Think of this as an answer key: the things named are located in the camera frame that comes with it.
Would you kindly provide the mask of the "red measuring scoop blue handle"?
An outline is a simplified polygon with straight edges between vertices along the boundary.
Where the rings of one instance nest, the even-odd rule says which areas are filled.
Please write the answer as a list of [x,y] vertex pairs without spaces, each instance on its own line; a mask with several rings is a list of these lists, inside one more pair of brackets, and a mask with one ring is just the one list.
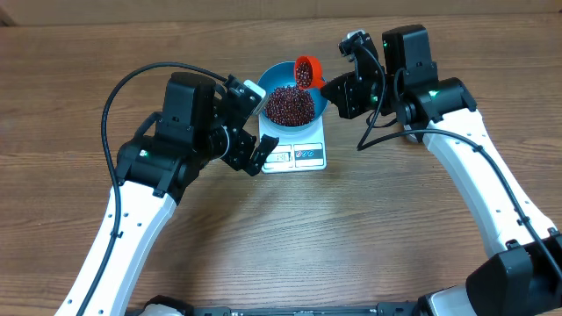
[[302,90],[321,89],[326,84],[321,63],[314,56],[300,56],[295,61],[293,74],[297,87]]

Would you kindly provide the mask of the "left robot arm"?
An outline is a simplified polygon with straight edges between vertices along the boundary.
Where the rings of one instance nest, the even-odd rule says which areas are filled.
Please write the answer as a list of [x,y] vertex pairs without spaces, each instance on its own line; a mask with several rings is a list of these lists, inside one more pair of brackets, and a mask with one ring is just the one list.
[[243,127],[267,98],[250,80],[171,75],[162,110],[118,151],[104,219],[58,314],[125,313],[150,249],[200,170],[221,159],[251,176],[260,172],[278,140]]

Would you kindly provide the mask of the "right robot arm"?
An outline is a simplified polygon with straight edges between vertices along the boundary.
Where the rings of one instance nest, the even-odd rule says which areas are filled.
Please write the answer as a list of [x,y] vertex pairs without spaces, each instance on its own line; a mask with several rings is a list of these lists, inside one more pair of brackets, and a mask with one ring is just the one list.
[[377,50],[362,30],[339,44],[355,68],[321,88],[342,118],[394,114],[402,134],[443,165],[473,216],[486,262],[456,286],[378,315],[537,315],[561,306],[561,232],[529,199],[495,148],[469,90],[440,79],[422,25],[384,32]]

